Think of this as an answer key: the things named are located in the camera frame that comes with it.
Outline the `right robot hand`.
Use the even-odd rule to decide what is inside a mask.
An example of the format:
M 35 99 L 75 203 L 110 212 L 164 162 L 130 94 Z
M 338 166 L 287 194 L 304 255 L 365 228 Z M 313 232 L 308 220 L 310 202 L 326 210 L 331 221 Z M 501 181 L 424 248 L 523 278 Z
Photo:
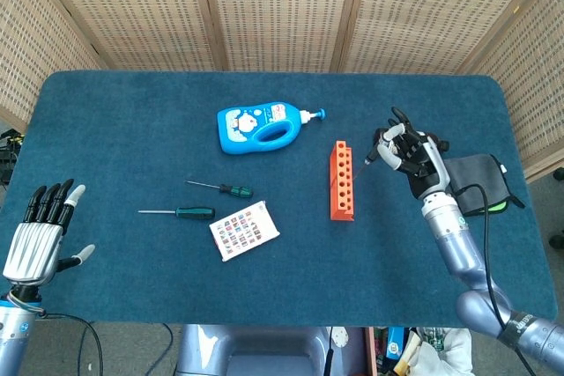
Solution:
M 394 119 L 389 119 L 388 129 L 397 148 L 401 165 L 397 172 L 407 176 L 412 195 L 423 200 L 436 192 L 444 192 L 450 183 L 450 177 L 442 155 L 434 141 L 432 133 L 418 131 L 408 116 L 397 107 L 391 108 Z

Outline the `small blue box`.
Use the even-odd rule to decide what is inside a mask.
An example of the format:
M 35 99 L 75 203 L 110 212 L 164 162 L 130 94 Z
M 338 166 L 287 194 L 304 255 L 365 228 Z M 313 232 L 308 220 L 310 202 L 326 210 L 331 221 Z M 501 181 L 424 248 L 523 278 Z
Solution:
M 404 350 L 404 328 L 388 327 L 386 358 L 399 360 Z

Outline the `white picture card box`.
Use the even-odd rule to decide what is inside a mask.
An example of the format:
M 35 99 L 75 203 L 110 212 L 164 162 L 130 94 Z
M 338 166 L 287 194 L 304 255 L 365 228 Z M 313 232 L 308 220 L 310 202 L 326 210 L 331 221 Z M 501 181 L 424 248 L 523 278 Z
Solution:
M 209 224 L 209 229 L 222 262 L 228 262 L 280 235 L 266 201 L 223 217 Z

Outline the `blue detergent pump bottle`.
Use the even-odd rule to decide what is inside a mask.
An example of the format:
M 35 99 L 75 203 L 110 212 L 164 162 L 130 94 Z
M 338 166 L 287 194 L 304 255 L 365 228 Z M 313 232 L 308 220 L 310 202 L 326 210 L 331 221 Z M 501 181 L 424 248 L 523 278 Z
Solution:
M 279 150 L 294 141 L 303 125 L 325 117 L 323 108 L 309 112 L 283 101 L 229 107 L 217 112 L 220 147 L 231 155 Z

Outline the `blue carpet table cover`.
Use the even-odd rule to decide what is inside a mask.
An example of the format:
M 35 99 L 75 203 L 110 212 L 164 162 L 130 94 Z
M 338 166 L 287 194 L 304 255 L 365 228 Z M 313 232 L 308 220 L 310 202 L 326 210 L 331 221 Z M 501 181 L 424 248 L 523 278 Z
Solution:
M 217 112 L 283 101 L 323 108 L 286 147 L 226 154 Z M 81 70 L 46 79 L 0 208 L 0 292 L 11 239 L 40 186 L 85 185 L 62 256 L 81 266 L 41 291 L 45 308 L 90 321 L 267 326 L 456 327 L 464 285 L 447 271 L 405 176 L 382 161 L 353 181 L 354 220 L 330 219 L 330 155 L 352 175 L 401 109 L 449 141 L 493 154 L 525 208 L 473 217 L 493 280 L 512 306 L 554 319 L 553 280 L 500 86 L 485 76 Z M 249 187 L 251 198 L 185 183 Z M 222 262 L 209 224 L 266 201 L 280 235 Z M 215 209 L 210 220 L 139 214 Z

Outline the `orange perforated block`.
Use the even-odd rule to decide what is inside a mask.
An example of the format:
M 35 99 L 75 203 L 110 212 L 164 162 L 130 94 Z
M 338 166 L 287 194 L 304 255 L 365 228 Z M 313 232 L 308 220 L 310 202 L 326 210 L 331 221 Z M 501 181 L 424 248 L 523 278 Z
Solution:
M 330 155 L 330 219 L 354 220 L 352 149 L 337 140 Z

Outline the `thick green black screwdriver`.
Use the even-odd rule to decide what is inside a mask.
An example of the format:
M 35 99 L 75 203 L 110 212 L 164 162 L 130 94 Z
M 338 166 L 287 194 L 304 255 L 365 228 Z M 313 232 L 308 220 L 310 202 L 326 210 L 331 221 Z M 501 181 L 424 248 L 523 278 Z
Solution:
M 215 209 L 209 207 L 179 207 L 174 210 L 139 210 L 139 214 L 173 215 L 178 218 L 210 220 L 215 217 Z

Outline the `black equipment with yellow parts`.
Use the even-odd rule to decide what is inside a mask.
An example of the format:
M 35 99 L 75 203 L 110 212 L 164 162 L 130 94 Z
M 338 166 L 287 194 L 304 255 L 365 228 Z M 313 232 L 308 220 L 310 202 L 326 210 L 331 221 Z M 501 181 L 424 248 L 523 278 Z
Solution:
M 0 188 L 6 190 L 10 184 L 25 135 L 8 129 L 0 135 Z

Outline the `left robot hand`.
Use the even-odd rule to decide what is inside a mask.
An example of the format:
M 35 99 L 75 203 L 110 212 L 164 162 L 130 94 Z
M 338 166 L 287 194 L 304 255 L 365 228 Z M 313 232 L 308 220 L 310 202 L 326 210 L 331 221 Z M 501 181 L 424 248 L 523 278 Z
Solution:
M 82 265 L 95 251 L 95 245 L 89 244 L 74 255 L 59 257 L 78 200 L 85 193 L 85 185 L 74 187 L 73 183 L 69 179 L 33 193 L 4 265 L 3 276 L 10 284 L 42 286 L 56 273 Z

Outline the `woven wooden folding screen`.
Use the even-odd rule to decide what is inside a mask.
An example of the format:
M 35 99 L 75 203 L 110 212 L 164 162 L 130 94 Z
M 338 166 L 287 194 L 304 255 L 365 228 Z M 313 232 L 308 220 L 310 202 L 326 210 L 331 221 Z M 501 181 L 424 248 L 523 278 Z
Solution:
M 564 0 L 0 0 L 0 123 L 78 69 L 485 74 L 525 178 L 564 168 Z

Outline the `grey microfibre cloth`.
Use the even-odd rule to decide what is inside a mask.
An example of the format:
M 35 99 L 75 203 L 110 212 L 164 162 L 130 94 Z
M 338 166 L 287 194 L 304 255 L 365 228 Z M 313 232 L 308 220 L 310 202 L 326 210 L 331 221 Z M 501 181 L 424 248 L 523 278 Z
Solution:
M 507 168 L 494 155 L 445 159 L 444 164 L 450 177 L 450 191 L 464 216 L 477 216 L 485 210 L 502 213 L 511 203 L 525 208 L 509 189 Z

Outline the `blue grey robot torso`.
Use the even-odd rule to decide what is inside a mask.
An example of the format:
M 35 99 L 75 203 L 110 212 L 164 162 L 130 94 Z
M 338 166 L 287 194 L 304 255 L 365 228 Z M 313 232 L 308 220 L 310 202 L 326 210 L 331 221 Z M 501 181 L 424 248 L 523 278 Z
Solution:
M 364 331 L 344 327 L 183 327 L 174 376 L 364 376 Z

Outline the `thin green black screwdriver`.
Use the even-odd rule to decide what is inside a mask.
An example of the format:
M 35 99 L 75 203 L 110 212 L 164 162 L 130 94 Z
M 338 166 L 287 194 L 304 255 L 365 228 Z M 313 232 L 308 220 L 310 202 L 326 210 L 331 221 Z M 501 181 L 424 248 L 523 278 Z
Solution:
M 198 181 L 189 181 L 189 180 L 186 180 L 185 183 L 189 185 L 196 185 L 199 187 L 213 188 L 218 190 L 221 194 L 226 194 L 238 198 L 251 198 L 254 194 L 251 188 L 243 187 L 243 186 L 233 186 L 227 184 L 213 185 L 213 184 L 208 184 Z

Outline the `silver black precision screwdriver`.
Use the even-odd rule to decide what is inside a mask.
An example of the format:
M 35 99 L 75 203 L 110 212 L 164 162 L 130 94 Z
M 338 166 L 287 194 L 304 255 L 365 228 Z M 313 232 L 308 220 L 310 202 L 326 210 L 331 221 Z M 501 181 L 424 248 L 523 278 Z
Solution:
M 397 148 L 393 141 L 393 136 L 388 129 L 378 129 L 375 132 L 373 146 L 352 179 L 355 181 L 360 176 L 361 172 L 377 159 L 382 159 L 392 170 L 397 170 L 401 165 L 401 159 L 397 156 Z

